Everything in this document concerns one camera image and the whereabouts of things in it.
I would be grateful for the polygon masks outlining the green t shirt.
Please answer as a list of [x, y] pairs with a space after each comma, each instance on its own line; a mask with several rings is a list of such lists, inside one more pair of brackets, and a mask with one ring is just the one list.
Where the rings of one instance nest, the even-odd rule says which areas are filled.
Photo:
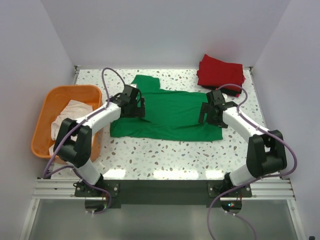
[[133, 137], [183, 142], [212, 142], [223, 138], [222, 129], [199, 123], [205, 93], [160, 88], [159, 78], [136, 75], [133, 84], [145, 99], [143, 118], [120, 118], [110, 124], [113, 138]]

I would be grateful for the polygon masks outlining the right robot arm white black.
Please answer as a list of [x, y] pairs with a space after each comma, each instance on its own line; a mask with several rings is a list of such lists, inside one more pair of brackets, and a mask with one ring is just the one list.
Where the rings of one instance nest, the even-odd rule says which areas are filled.
[[238, 110], [235, 102], [226, 102], [220, 90], [207, 93], [206, 98], [198, 122], [225, 129], [232, 127], [248, 144], [245, 164], [224, 175], [222, 192], [233, 197], [241, 185], [287, 167], [285, 146], [279, 141], [283, 139], [280, 131], [259, 127]]

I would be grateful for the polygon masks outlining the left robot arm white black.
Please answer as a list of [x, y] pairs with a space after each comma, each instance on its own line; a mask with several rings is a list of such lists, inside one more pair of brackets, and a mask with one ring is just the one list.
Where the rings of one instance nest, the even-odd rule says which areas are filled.
[[94, 167], [92, 138], [108, 124], [120, 118], [145, 117], [145, 99], [142, 92], [131, 85], [125, 85], [122, 92], [109, 98], [106, 103], [91, 113], [76, 120], [62, 121], [53, 148], [53, 156], [73, 167], [86, 182], [86, 191], [99, 196], [104, 190], [104, 178]]

